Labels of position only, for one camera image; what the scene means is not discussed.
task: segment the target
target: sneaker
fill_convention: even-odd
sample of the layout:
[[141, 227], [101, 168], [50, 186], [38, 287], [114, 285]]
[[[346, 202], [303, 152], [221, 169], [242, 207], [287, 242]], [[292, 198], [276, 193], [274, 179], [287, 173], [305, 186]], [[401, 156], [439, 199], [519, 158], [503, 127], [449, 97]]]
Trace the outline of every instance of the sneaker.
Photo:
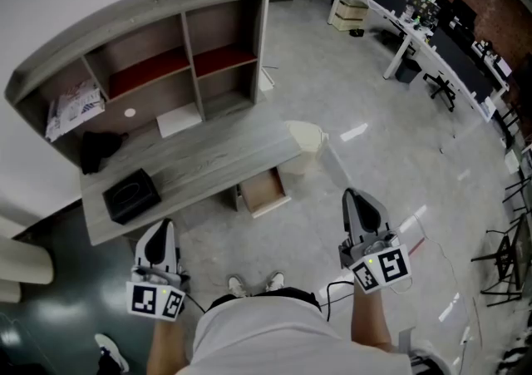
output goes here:
[[236, 275], [233, 275], [229, 278], [229, 291], [237, 299], [250, 296], [249, 292], [246, 291], [246, 288], [244, 287], [244, 283]]
[[278, 291], [284, 288], [283, 272], [275, 272], [266, 284], [266, 292]]
[[101, 353], [103, 354], [104, 352], [108, 352], [112, 359], [118, 363], [121, 373], [128, 373], [130, 371], [130, 365], [122, 357], [120, 351], [118, 350], [118, 346], [112, 339], [101, 333], [97, 333], [94, 336], [94, 339], [96, 340], [98, 347], [100, 347]]

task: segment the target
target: white sneaker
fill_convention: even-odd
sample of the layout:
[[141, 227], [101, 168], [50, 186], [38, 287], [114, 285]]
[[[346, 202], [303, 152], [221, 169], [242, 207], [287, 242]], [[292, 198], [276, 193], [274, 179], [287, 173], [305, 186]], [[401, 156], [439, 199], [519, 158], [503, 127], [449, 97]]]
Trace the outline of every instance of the white sneaker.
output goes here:
[[120, 366], [121, 369], [121, 373], [128, 373], [130, 371], [130, 365], [121, 356], [120, 351], [118, 350], [118, 346], [114, 343], [112, 339], [101, 333], [97, 333], [94, 336], [94, 339], [96, 340], [96, 343], [98, 344], [98, 347], [100, 348], [101, 352], [104, 353], [104, 350], [109, 352], [109, 355], [112, 357], [112, 359], [116, 363], [118, 363], [118, 366]]
[[249, 292], [246, 291], [244, 283], [236, 275], [233, 275], [229, 278], [229, 291], [237, 299], [242, 299], [244, 297], [249, 297]]
[[275, 272], [271, 278], [269, 278], [266, 285], [266, 292], [278, 291], [284, 288], [284, 274], [283, 272]]

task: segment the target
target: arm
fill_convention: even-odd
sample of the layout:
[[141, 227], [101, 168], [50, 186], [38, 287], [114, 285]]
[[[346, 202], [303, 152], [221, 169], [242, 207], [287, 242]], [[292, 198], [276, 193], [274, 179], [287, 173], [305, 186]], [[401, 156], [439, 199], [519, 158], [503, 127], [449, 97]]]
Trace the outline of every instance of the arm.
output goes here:
[[188, 366], [185, 333], [177, 322], [157, 320], [148, 358], [148, 375], [175, 375]]
[[365, 295], [355, 281], [355, 298], [352, 304], [351, 340], [355, 343], [392, 350], [392, 338], [382, 310], [381, 291]]

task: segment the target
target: shelf unit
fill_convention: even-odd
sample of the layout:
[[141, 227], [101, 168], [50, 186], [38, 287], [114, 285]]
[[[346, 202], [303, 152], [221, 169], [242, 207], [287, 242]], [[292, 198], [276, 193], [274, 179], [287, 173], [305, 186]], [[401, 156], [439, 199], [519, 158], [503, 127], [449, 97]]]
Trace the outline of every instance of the shelf unit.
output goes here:
[[[94, 81], [105, 111], [50, 143], [76, 165], [85, 131], [132, 134], [191, 103], [203, 121], [242, 110], [257, 101], [265, 4], [117, 2], [33, 53], [13, 73], [5, 97], [44, 138], [50, 102]], [[131, 109], [135, 115], [127, 117]]]

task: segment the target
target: tissue box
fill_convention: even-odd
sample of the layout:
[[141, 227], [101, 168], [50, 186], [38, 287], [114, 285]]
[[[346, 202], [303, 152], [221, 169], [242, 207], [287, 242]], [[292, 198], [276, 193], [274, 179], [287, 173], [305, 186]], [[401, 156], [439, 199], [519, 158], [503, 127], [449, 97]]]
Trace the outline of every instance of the tissue box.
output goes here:
[[103, 199], [111, 220], [119, 225], [160, 202], [153, 181], [144, 170], [135, 171], [103, 192]]

